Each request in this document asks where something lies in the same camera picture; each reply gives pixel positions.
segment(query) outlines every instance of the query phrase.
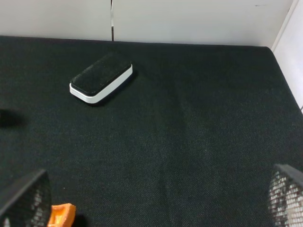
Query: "orange plastic clip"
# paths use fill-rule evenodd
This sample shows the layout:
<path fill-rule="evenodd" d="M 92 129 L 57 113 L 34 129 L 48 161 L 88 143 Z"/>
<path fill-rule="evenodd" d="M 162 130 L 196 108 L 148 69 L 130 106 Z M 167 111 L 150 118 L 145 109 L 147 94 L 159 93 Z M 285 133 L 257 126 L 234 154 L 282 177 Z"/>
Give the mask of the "orange plastic clip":
<path fill-rule="evenodd" d="M 76 215 L 76 207 L 70 203 L 53 205 L 48 227 L 71 227 Z"/>

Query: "white wall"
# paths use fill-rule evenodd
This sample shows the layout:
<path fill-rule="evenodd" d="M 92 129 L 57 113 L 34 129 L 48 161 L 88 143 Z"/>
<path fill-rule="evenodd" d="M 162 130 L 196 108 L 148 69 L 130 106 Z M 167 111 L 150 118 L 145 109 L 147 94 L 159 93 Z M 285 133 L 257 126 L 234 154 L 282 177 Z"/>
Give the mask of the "white wall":
<path fill-rule="evenodd" d="M 115 40 L 272 47 L 292 0 L 114 0 Z"/>
<path fill-rule="evenodd" d="M 301 108 L 303 106 L 303 0 L 299 0 L 274 54 Z"/>
<path fill-rule="evenodd" d="M 111 40 L 110 0 L 0 0 L 0 35 Z"/>

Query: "black mesh object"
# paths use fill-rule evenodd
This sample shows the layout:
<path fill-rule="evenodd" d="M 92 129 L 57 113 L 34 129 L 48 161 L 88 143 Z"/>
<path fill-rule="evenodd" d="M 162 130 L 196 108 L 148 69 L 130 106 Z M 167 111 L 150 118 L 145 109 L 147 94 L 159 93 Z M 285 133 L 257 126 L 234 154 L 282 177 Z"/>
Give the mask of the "black mesh object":
<path fill-rule="evenodd" d="M 275 165 L 269 188 L 269 211 L 277 227 L 303 227 L 303 173 Z"/>
<path fill-rule="evenodd" d="M 47 172 L 38 170 L 0 193 L 0 227 L 45 227 L 51 214 Z"/>

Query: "dark green carpet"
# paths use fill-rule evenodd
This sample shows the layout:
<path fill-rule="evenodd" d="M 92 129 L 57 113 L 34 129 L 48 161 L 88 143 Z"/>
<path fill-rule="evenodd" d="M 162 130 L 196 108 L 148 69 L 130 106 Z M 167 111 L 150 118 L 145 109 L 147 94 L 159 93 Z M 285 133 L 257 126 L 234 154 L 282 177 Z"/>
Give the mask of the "dark green carpet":
<path fill-rule="evenodd" d="M 110 50 L 134 76 L 88 106 L 69 82 Z M 270 226 L 273 164 L 303 170 L 303 116 L 268 48 L 0 37 L 0 109 L 0 186 L 47 169 L 75 226 Z"/>

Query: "black object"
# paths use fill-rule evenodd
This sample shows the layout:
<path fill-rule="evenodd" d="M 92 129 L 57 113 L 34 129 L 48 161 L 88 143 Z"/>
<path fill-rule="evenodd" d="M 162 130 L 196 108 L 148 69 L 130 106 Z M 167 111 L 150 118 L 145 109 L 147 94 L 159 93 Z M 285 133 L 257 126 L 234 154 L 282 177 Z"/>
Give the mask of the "black object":
<path fill-rule="evenodd" d="M 303 226 L 302 172 L 289 165 L 275 165 L 268 208 L 275 226 Z"/>
<path fill-rule="evenodd" d="M 0 185 L 43 166 L 90 227 L 268 227 L 275 163 L 302 166 L 303 116 L 266 47 L 0 37 Z M 67 85 L 109 51 L 138 76 L 102 107 Z"/>
<path fill-rule="evenodd" d="M 46 227 L 51 204 L 47 172 L 27 174 L 0 192 L 0 227 Z"/>
<path fill-rule="evenodd" d="M 131 67 L 130 60 L 110 52 L 71 80 L 71 87 L 86 96 L 95 96 Z"/>

